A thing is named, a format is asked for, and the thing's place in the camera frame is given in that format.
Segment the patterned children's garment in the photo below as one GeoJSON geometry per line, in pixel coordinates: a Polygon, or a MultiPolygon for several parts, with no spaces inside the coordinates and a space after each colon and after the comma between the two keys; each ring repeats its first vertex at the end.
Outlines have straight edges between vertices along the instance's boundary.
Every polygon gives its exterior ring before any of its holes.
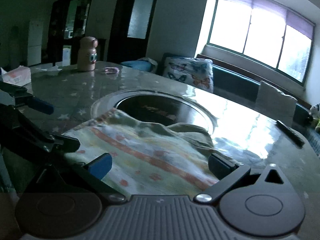
{"type": "Polygon", "coordinates": [[[65,157],[89,163],[104,153],[111,170],[101,181],[121,194],[189,195],[216,184],[208,158],[215,150],[208,132],[195,125],[142,122],[112,109],[64,133],[80,141],[65,157]]]}

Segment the tissue pack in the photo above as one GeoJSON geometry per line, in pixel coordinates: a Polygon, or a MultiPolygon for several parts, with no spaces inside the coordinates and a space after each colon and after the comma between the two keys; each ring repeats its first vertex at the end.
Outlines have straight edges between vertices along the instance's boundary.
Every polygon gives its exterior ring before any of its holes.
{"type": "Polygon", "coordinates": [[[31,71],[30,68],[25,66],[19,66],[9,72],[1,68],[1,76],[4,83],[8,83],[16,86],[25,86],[31,83],[31,71]]]}

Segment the white refrigerator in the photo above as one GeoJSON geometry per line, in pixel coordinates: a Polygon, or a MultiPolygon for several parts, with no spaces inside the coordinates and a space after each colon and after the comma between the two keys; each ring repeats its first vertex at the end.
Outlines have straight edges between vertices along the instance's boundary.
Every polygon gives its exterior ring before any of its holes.
{"type": "Polygon", "coordinates": [[[29,22],[27,66],[41,63],[43,21],[33,20],[29,22]]]}

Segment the round induction cooker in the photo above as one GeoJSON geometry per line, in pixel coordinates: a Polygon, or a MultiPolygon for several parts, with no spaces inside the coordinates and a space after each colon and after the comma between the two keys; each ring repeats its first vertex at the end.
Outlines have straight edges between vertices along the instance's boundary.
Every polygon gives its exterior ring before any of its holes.
{"type": "Polygon", "coordinates": [[[97,118],[113,108],[139,121],[164,126],[186,123],[200,126],[209,134],[217,127],[217,118],[199,103],[156,90],[127,89],[108,94],[93,103],[91,117],[97,118]]]}

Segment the pink cartoon bottle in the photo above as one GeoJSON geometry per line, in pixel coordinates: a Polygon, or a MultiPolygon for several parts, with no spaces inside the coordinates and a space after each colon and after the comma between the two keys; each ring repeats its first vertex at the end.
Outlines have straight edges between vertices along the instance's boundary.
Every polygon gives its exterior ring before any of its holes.
{"type": "Polygon", "coordinates": [[[77,68],[82,72],[89,72],[95,69],[97,61],[98,40],[95,37],[86,36],[80,40],[77,68]]]}

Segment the black remote control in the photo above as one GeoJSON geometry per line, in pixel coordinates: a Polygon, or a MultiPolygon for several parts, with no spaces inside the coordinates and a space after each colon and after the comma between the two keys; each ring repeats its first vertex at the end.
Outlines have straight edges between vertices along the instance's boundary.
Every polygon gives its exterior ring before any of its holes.
{"type": "Polygon", "coordinates": [[[302,148],[305,142],[288,126],[280,120],[276,120],[276,126],[299,148],[302,148]]]}

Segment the plain grey pillow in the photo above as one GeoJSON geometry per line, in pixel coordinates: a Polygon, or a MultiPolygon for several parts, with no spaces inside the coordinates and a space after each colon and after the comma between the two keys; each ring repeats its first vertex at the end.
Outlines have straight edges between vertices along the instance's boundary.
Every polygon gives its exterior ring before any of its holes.
{"type": "Polygon", "coordinates": [[[254,110],[291,127],[297,99],[261,81],[254,110]]]}

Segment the green bench sofa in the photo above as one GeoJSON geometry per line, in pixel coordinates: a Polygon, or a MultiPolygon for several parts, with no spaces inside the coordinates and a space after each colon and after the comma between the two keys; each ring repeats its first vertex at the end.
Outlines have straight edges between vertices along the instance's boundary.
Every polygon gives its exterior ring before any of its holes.
{"type": "MultiPolygon", "coordinates": [[[[210,59],[210,61],[212,61],[213,69],[213,93],[253,108],[263,78],[216,59],[210,59]]],[[[307,103],[298,99],[292,128],[302,133],[314,152],[319,155],[319,134],[311,126],[309,107],[307,103]]]]}

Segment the butterfly print pillow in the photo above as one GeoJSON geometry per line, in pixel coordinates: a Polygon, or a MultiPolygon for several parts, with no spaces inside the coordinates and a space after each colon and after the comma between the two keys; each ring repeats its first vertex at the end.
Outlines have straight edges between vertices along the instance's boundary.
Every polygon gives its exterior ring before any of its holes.
{"type": "Polygon", "coordinates": [[[210,59],[192,57],[167,57],[163,76],[198,89],[213,93],[213,62],[210,59]]]}

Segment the black white plush toy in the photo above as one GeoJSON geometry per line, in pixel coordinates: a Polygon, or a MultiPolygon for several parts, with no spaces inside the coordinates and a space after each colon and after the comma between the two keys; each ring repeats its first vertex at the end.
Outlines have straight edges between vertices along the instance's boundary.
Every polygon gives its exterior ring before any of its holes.
{"type": "Polygon", "coordinates": [[[309,113],[314,119],[319,119],[320,118],[320,103],[311,106],[309,109],[309,113]]]}

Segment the blue cushion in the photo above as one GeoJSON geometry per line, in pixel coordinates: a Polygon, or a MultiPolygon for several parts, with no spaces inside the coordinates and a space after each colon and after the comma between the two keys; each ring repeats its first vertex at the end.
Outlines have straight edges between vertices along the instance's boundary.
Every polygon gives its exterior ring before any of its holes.
{"type": "Polygon", "coordinates": [[[158,62],[149,57],[144,57],[135,61],[122,62],[121,65],[144,72],[155,73],[158,67],[158,62]]]}

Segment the dark door with glass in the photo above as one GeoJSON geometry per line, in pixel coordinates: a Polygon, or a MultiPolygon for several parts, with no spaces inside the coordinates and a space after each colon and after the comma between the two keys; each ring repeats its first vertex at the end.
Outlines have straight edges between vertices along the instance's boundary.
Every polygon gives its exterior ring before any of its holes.
{"type": "Polygon", "coordinates": [[[106,60],[133,61],[146,56],[157,0],[117,0],[106,60]]]}

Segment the window with green frame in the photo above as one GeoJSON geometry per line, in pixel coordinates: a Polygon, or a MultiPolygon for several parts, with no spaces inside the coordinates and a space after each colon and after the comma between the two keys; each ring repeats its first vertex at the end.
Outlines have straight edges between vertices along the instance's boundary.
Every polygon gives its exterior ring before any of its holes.
{"type": "Polygon", "coordinates": [[[272,0],[216,0],[207,43],[303,84],[315,24],[272,0]]]}

